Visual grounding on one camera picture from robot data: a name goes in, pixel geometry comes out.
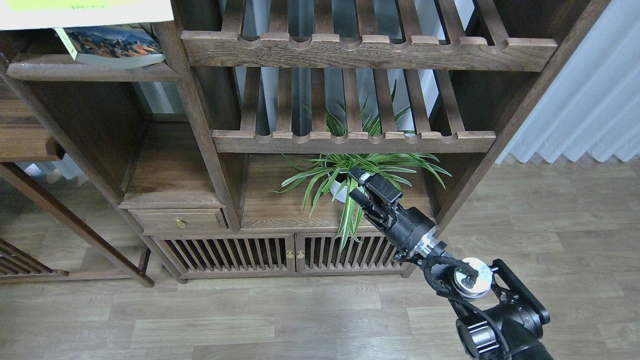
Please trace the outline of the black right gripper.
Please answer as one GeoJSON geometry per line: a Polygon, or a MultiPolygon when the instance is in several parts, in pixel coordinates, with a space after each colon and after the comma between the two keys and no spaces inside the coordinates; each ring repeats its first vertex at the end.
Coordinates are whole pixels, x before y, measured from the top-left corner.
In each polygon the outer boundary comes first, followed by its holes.
{"type": "Polygon", "coordinates": [[[429,255],[437,245],[434,236],[437,224],[432,219],[415,207],[402,207],[399,204],[402,191],[381,174],[371,175],[355,166],[349,177],[361,188],[350,191],[349,197],[402,255],[429,255]]]}

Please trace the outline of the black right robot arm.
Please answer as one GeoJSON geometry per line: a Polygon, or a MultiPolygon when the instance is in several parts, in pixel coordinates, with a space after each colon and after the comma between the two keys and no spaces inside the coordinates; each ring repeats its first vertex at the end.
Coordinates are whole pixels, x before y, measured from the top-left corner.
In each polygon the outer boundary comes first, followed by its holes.
{"type": "Polygon", "coordinates": [[[389,180],[359,167],[349,177],[359,186],[350,198],[396,248],[393,259],[422,269],[426,283],[449,301],[471,359],[551,359],[540,341],[550,314],[503,260],[486,264],[476,257],[453,257],[436,239],[434,221],[415,207],[402,207],[403,194],[389,180]]]}

